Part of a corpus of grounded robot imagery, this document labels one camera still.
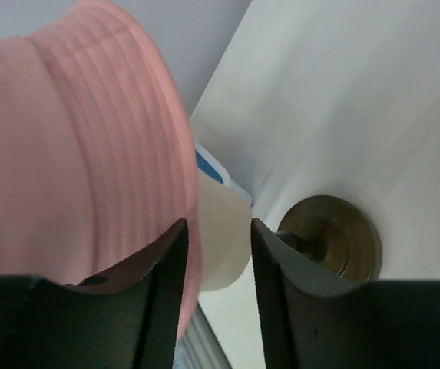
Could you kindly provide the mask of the light blue bucket hat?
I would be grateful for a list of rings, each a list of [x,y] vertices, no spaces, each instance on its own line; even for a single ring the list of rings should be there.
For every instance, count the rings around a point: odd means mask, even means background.
[[[199,151],[196,151],[196,159],[197,166],[203,173],[216,182],[223,184],[223,178],[220,173],[201,155]]]

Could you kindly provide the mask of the pink bucket hat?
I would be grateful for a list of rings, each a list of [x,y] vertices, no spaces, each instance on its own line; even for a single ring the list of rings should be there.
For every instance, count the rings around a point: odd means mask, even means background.
[[[160,51],[109,1],[0,40],[0,274],[77,283],[186,218],[178,334],[203,255],[194,140]]]

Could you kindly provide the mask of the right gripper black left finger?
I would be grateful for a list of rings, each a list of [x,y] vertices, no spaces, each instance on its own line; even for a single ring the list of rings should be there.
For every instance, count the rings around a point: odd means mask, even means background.
[[[0,368],[170,368],[188,255],[176,221],[78,285],[0,276]]]

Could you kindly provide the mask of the beige mannequin head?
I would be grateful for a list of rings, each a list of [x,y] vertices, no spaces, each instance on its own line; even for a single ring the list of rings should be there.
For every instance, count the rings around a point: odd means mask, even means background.
[[[202,171],[199,181],[199,224],[203,248],[202,292],[229,287],[244,272],[251,255],[253,214],[246,199]]]

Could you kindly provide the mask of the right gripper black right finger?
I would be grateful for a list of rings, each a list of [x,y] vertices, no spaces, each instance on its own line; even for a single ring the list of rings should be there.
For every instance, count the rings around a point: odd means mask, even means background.
[[[440,281],[347,281],[258,219],[251,249],[268,368],[440,368]]]

